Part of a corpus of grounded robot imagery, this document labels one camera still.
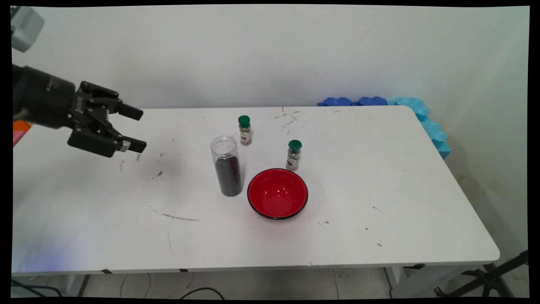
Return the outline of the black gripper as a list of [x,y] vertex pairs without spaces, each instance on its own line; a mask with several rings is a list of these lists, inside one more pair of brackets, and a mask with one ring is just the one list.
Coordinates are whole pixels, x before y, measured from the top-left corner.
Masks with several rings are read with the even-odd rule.
[[12,66],[13,114],[33,124],[72,129],[71,147],[111,158],[115,152],[142,153],[147,142],[128,137],[95,116],[119,114],[139,121],[143,110],[120,99],[115,90],[82,81],[71,81],[31,67]]

